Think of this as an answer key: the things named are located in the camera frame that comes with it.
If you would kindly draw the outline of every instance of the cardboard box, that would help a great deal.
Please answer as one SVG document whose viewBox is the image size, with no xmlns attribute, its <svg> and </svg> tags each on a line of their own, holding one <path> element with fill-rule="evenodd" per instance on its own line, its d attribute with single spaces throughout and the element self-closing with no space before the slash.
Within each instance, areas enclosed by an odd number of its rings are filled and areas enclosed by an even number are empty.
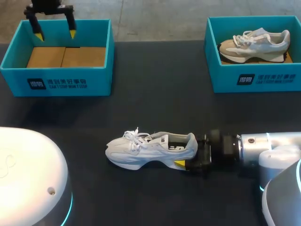
<svg viewBox="0 0 301 226">
<path fill-rule="evenodd" d="M 104 47 L 66 48 L 62 67 L 103 67 Z"/>
<path fill-rule="evenodd" d="M 287 63 L 223 64 L 217 45 L 233 35 L 263 27 L 268 32 L 289 30 Z M 269 92 L 301 90 L 301 24 L 295 16 L 210 17 L 204 49 L 214 92 Z"/>
<path fill-rule="evenodd" d="M 67 20 L 39 20 L 45 36 L 42 42 L 32 33 L 29 21 L 21 21 L 0 66 L 14 96 L 108 96 L 111 93 L 114 60 L 111 21 L 75 22 L 77 32 L 74 39 L 71 39 Z M 31 66 L 29 61 L 34 47 L 101 47 L 105 48 L 104 64 L 89 67 L 26 68 L 28 63 Z"/>
<path fill-rule="evenodd" d="M 27 68 L 61 67 L 65 47 L 34 47 Z"/>
</svg>

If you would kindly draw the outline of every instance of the box logo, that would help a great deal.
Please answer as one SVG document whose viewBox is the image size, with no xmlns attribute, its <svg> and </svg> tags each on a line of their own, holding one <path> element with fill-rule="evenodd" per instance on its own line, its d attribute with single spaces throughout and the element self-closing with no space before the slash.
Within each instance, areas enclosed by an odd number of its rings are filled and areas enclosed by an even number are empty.
<svg viewBox="0 0 301 226">
<path fill-rule="evenodd" d="M 42 79 L 27 79 L 27 82 L 31 89 L 46 89 Z"/>
<path fill-rule="evenodd" d="M 251 85 L 255 74 L 241 74 L 238 78 L 237 85 Z"/>
</svg>

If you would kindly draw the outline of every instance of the shoe tongue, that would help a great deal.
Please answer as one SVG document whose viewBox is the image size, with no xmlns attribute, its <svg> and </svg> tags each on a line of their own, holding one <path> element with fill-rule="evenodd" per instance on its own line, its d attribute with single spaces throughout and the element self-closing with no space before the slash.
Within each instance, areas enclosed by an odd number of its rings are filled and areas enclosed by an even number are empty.
<svg viewBox="0 0 301 226">
<path fill-rule="evenodd" d="M 153 139 L 149 142 L 149 144 L 152 143 L 159 143 L 162 145 L 162 147 L 164 147 L 165 149 L 168 149 L 168 134 L 163 135 L 159 138 Z"/>
<path fill-rule="evenodd" d="M 264 30 L 263 28 L 259 28 L 255 31 L 252 31 L 252 32 L 248 33 L 248 36 L 249 37 L 256 37 L 256 36 L 260 36 L 260 35 L 263 35 L 263 34 L 266 34 L 266 33 L 267 33 L 266 30 Z"/>
</svg>

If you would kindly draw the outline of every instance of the cardboard insert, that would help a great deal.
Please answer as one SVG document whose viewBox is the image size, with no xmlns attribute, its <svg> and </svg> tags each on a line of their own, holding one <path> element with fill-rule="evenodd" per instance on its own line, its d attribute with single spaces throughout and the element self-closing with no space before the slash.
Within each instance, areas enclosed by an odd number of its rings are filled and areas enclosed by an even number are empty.
<svg viewBox="0 0 301 226">
<path fill-rule="evenodd" d="M 27 68 L 61 67 L 65 47 L 34 47 Z"/>
<path fill-rule="evenodd" d="M 34 47 L 27 68 L 103 67 L 105 47 Z"/>
</svg>

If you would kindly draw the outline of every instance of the shoelace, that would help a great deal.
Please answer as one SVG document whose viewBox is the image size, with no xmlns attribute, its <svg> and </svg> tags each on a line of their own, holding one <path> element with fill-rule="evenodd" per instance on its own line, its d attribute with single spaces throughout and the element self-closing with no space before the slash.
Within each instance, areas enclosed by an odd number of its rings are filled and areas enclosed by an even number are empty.
<svg viewBox="0 0 301 226">
<path fill-rule="evenodd" d="M 134 149 L 139 149 L 140 147 L 146 148 L 146 145 L 149 140 L 152 140 L 148 133 L 138 133 L 138 127 L 135 131 L 125 131 L 123 137 L 132 141 Z"/>
<path fill-rule="evenodd" d="M 241 35 L 237 35 L 237 36 L 234 35 L 233 40 L 234 40 L 235 45 L 237 45 L 237 47 L 241 47 L 241 45 L 239 45 L 238 42 L 239 43 L 247 43 L 247 44 L 255 43 L 255 41 L 253 40 L 253 37 L 247 36 L 247 34 L 250 33 L 250 32 L 252 32 L 252 31 L 246 31 L 246 32 L 243 33 L 242 36 Z"/>
</svg>

